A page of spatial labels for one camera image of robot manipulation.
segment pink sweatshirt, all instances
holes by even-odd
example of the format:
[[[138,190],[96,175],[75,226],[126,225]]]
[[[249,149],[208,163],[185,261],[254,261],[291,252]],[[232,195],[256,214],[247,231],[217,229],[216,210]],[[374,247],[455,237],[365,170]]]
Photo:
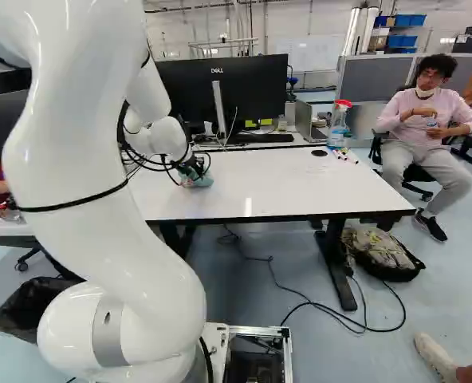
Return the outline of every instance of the pink sweatshirt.
[[[454,90],[440,88],[427,100],[420,100],[415,89],[397,92],[378,117],[375,131],[390,131],[391,138],[411,144],[441,144],[441,140],[432,139],[426,134],[428,127],[425,117],[411,116],[404,122],[400,121],[401,113],[413,108],[433,108],[438,112],[436,120],[440,126],[447,126],[453,120],[459,124],[468,124],[472,132],[472,109]]]

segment marker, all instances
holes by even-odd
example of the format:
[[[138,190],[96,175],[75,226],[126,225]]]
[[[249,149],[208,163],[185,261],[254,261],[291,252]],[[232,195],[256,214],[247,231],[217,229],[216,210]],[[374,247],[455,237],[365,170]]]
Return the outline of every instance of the marker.
[[[337,154],[339,155],[339,157],[344,160],[344,161],[347,161],[348,160],[348,157],[341,151],[341,150],[336,150],[337,151]]]
[[[346,157],[348,158],[348,160],[350,160],[350,162],[353,162],[354,164],[358,164],[359,161],[357,158],[354,157],[354,155],[350,152],[347,152],[346,153]]]
[[[334,155],[338,160],[340,160],[340,155],[339,155],[339,153],[337,152],[337,150],[332,149],[331,152],[333,153],[333,155]]]

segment sneaker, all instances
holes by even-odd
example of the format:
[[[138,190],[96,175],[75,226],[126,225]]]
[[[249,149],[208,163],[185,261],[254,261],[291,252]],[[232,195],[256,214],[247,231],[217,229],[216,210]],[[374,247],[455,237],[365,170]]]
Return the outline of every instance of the sneaker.
[[[445,232],[442,230],[442,228],[438,225],[438,223],[436,222],[436,218],[435,217],[430,217],[430,218],[426,218],[422,215],[422,212],[424,211],[424,209],[419,209],[414,217],[413,217],[413,221],[415,223],[417,223],[417,225],[420,226],[420,228],[422,228],[424,231],[427,231],[431,237],[439,242],[445,242],[448,240],[448,238],[446,237],[446,234]]]
[[[442,383],[458,383],[454,360],[433,338],[427,334],[416,334],[415,347],[424,361],[440,376]]]

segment whiteboard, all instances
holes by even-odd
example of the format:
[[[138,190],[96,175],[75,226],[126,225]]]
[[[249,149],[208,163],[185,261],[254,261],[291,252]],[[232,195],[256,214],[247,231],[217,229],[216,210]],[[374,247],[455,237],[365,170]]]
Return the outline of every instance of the whiteboard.
[[[275,38],[275,53],[287,53],[294,72],[335,70],[344,45],[343,34]]]

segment cubicle partition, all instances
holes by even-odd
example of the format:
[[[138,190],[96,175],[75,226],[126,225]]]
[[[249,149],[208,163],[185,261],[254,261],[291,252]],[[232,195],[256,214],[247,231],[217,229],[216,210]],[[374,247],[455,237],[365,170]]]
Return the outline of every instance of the cubicle partition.
[[[336,99],[350,100],[346,122],[353,133],[353,147],[369,146],[372,129],[383,107],[396,90],[412,83],[417,64],[429,53],[341,57]],[[472,74],[472,53],[453,53],[458,68],[445,88],[461,92]]]

